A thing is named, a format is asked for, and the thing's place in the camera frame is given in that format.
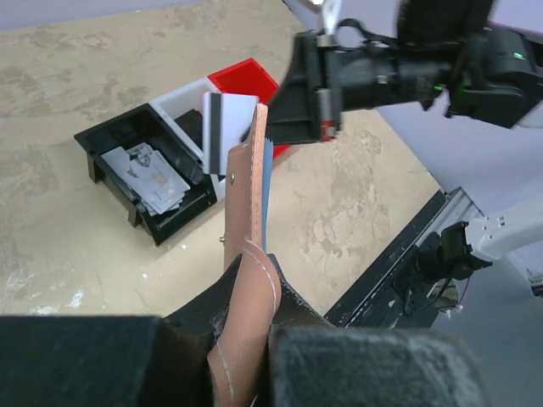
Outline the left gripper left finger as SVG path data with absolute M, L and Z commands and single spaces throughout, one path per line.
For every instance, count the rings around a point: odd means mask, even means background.
M 3 406 L 211 406 L 207 354 L 237 272 L 155 315 L 4 316 Z

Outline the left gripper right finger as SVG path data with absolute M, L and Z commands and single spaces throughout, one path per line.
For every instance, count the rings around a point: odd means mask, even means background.
M 383 253 L 326 317 L 282 280 L 269 336 L 267 406 L 486 406 L 462 343 L 395 327 L 403 302 L 388 277 L 403 256 Z

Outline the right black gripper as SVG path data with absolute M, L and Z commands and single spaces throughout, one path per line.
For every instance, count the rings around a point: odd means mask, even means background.
M 336 137 L 343 112 L 423 100 L 423 56 L 378 36 L 343 47 L 333 36 L 300 32 L 267 104 L 266 137 L 275 144 L 316 143 Z

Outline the white card with magnetic stripe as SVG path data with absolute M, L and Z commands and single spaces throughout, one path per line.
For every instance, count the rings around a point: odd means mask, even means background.
M 259 98 L 251 95 L 207 92 L 203 98 L 203 171 L 225 176 L 227 156 L 246 137 Z

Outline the pink leather card holder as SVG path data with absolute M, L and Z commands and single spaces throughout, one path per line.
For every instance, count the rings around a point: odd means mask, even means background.
M 266 119 L 267 107 L 257 104 L 246 141 L 228 153 L 224 263 L 240 264 L 225 325 L 207 356 L 216 406 L 252 404 L 281 302 L 279 277 L 264 251 Z

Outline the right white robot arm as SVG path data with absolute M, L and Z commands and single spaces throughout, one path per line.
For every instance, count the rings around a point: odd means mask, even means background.
M 341 115 L 403 103 L 503 128 L 524 124 L 542 101 L 542 37 L 494 25 L 490 1 L 403 1 L 395 36 L 341 19 L 321 4 L 322 28 L 294 37 L 288 71 L 268 105 L 277 145 L 332 139 Z

